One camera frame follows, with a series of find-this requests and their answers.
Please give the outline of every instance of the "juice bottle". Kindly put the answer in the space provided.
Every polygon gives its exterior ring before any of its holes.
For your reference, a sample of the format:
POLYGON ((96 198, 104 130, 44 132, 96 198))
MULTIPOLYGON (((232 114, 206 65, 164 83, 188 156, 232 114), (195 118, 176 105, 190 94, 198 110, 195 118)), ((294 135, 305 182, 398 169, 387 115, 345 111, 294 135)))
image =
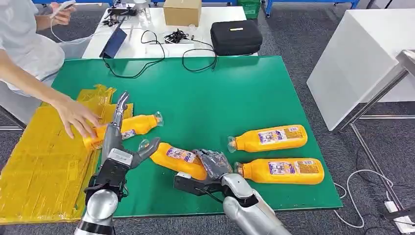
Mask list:
MULTIPOLYGON (((153 115, 138 115, 126 118, 122 121, 121 126, 122 139, 125 140, 135 135, 147 134, 147 132, 154 127, 163 126, 163 124, 163 117, 160 112, 156 112, 153 115)), ((97 136, 96 138, 87 137, 83 139, 84 145, 88 150, 99 149, 102 147, 107 126, 105 125, 94 129, 97 136)))
POLYGON ((301 125, 272 127, 247 131, 236 138, 228 137, 228 150, 259 152, 285 148, 297 148, 307 143, 307 133, 301 125))
POLYGON ((313 158, 256 159, 235 163, 235 173, 257 183, 316 185, 324 179, 322 163, 313 158))
POLYGON ((196 154, 160 143, 159 148, 150 156, 154 163, 175 171, 190 174, 197 180, 206 179, 207 173, 196 154))

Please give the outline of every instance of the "person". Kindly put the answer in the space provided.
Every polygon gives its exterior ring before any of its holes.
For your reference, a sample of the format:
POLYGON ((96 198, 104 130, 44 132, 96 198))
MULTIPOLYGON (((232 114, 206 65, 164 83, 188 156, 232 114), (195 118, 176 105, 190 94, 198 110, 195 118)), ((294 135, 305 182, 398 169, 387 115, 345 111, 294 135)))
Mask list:
MULTIPOLYGON (((59 4, 50 6, 56 10, 59 4)), ((31 0, 0 0, 0 80, 15 93, 52 105, 71 138, 74 138, 71 125, 83 137, 95 137, 95 131, 87 120, 99 126, 99 117, 81 103, 50 87, 65 57, 73 56, 74 51, 82 51, 79 48, 86 48, 88 40, 83 40, 82 44, 58 44, 37 34, 51 25, 68 25, 74 11, 72 6, 51 19, 49 15, 36 15, 38 9, 31 0)))

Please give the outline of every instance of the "yellow plastic bag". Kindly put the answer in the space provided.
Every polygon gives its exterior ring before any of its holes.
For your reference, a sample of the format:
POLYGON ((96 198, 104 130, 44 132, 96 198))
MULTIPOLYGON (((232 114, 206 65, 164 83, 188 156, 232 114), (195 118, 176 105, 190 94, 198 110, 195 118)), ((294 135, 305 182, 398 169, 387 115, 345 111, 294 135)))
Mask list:
MULTIPOLYGON (((77 98, 101 117, 112 119, 113 88, 96 85, 77 98)), ((124 117, 133 115, 132 104, 124 117)), ((57 111, 42 104, 35 112, 0 175, 0 224, 79 220, 83 189, 95 172, 100 151, 88 151, 80 134, 66 134, 57 111)))

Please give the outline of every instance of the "robotic hand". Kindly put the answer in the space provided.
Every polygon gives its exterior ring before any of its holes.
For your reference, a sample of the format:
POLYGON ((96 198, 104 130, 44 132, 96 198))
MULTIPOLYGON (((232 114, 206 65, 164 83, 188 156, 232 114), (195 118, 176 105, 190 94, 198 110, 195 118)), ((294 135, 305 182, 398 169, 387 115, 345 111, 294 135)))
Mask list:
POLYGON ((150 157, 159 147, 160 138, 154 138, 145 148, 132 152, 122 146, 121 125, 127 108, 128 93, 118 100, 113 122, 106 130, 102 147, 101 169, 91 177, 86 193, 86 212, 75 229, 75 235, 113 235, 113 214, 127 189, 126 174, 150 157))
POLYGON ((174 177, 175 188, 198 196, 221 191, 225 197, 223 211, 246 235, 291 235, 261 195, 241 175, 232 173, 223 153, 204 149, 193 152, 201 159, 208 179, 199 181, 179 172, 174 177))

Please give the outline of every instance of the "black case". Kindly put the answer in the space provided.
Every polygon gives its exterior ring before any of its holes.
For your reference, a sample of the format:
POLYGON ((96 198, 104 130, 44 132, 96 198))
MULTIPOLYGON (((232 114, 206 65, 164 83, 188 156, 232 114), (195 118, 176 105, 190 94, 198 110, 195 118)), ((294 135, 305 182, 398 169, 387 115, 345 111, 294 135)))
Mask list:
POLYGON ((215 22, 210 37, 217 55, 249 55, 258 52, 262 44, 253 21, 215 22))

